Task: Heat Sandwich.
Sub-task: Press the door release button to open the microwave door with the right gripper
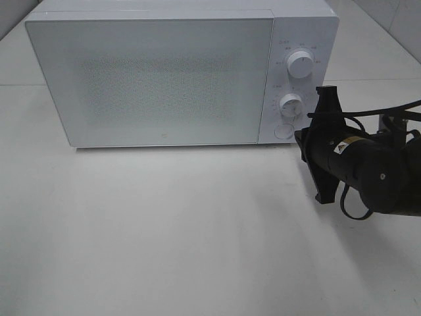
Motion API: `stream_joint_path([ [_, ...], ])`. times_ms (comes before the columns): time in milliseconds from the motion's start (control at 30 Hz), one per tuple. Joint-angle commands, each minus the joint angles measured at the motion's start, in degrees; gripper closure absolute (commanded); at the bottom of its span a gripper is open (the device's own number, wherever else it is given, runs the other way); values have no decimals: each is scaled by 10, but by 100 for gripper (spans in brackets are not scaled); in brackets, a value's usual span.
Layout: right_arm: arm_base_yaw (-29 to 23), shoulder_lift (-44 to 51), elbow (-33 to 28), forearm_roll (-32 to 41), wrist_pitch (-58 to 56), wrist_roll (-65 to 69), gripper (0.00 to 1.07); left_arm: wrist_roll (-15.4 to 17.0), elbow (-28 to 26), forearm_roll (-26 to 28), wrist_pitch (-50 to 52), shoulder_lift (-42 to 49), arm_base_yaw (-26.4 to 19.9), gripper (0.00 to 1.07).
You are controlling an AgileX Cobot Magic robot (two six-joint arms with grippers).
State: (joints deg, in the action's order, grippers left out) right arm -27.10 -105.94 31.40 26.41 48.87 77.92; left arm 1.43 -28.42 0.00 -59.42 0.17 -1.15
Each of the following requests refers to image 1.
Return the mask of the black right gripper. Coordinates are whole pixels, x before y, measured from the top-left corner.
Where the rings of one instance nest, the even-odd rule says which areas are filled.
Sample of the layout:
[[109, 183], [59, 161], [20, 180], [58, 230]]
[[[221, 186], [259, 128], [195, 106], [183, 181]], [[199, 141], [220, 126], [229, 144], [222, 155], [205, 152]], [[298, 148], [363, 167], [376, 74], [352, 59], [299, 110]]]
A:
[[320, 204], [335, 202], [339, 180], [332, 174], [329, 157], [336, 145], [348, 135], [361, 136], [362, 123], [355, 118], [349, 120], [356, 126], [349, 126], [342, 113], [337, 86], [318, 86], [318, 103], [312, 113], [310, 125], [295, 132], [295, 139], [301, 149], [303, 161], [309, 167], [316, 186], [316, 201]]

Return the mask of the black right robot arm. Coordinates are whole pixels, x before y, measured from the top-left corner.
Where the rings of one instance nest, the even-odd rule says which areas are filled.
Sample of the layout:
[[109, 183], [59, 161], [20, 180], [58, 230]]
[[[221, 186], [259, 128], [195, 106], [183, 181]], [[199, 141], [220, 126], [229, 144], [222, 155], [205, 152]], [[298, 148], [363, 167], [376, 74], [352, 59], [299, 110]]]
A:
[[419, 121], [413, 108], [420, 101], [385, 109], [344, 112], [335, 86], [316, 88], [318, 103], [308, 113], [310, 125], [294, 133], [316, 187], [315, 199], [334, 203], [339, 183], [342, 213], [345, 198], [354, 188], [373, 213], [420, 216], [420, 131], [408, 130]]

